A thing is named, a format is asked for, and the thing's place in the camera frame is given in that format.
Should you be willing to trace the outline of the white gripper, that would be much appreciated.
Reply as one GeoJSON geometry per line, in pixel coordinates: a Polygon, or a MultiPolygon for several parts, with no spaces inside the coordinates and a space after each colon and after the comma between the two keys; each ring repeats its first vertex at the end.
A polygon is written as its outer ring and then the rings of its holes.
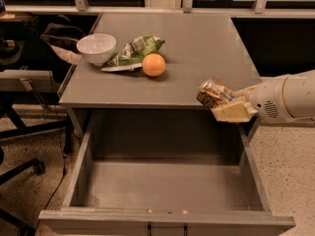
{"type": "Polygon", "coordinates": [[[265,80],[257,86],[237,90],[236,99],[212,109],[217,121],[249,122],[258,113],[266,123],[290,123],[294,120],[284,103],[284,85],[288,75],[265,80]]]}

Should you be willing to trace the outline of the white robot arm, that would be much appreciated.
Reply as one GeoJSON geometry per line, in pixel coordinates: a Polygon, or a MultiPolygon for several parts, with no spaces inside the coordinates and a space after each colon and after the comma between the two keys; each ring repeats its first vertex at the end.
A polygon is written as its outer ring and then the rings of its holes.
{"type": "Polygon", "coordinates": [[[292,123],[315,117],[315,71],[268,78],[235,93],[212,109],[221,122],[245,123],[254,116],[266,123],[292,123]]]}

